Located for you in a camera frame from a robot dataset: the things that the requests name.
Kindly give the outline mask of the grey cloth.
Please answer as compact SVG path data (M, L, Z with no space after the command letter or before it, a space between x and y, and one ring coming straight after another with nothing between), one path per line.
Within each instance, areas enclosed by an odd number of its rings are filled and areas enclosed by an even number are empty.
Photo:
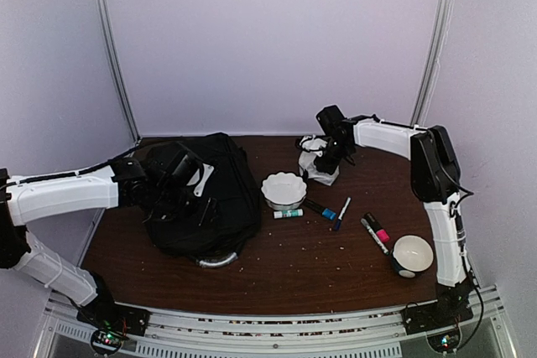
M332 186L339 176L339 168L334 174L323 174L316 170L314 160L316 157L321 157L315 153L302 152L298 160L300 176L306 180L311 179L326 186Z

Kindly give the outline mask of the black student backpack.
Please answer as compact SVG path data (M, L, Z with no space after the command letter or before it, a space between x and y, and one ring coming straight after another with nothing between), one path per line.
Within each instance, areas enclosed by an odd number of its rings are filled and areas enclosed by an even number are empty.
M224 267L260 229L247 154L225 133L155 145L142 166L151 191L144 224L163 253Z

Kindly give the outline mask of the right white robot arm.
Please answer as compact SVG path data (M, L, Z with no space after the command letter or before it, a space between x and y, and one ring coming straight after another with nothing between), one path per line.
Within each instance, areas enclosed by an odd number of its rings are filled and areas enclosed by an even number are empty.
M460 185L461 169L447 130L385 121L376 115L344 117L336 105L315 116L327 145L314 159L316 170L334 174L357 147L376 148L410 161L414 195L425 207L437 259L437 301L430 307L435 324L448 325L467 307L473 289L460 204L472 194Z

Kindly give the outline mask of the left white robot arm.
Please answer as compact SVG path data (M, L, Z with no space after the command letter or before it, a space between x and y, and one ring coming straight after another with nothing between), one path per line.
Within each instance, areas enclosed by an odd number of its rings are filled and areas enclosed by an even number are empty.
M103 328L121 318L106 283L67 262L27 224L79 210L137 206L151 217L171 219L201 201L213 166L186 154L169 163L143 166L135 158L41 176L10 177L1 171L1 267L25 273L68 297Z

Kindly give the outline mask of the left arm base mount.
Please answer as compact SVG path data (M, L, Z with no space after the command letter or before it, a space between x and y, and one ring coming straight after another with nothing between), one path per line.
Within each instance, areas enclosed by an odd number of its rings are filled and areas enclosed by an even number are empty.
M90 347L101 356L119 352L131 336L144 336L149 325L147 309L115 304L111 314L98 315L88 307L74 305L77 320L92 325Z

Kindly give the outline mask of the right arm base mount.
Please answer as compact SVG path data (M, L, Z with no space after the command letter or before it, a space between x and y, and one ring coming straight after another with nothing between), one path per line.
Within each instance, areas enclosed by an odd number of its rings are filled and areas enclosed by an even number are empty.
M445 312L438 302L409 303L401 310L407 335L426 333L428 346L442 355L453 354L463 345L461 323L473 318L471 308Z

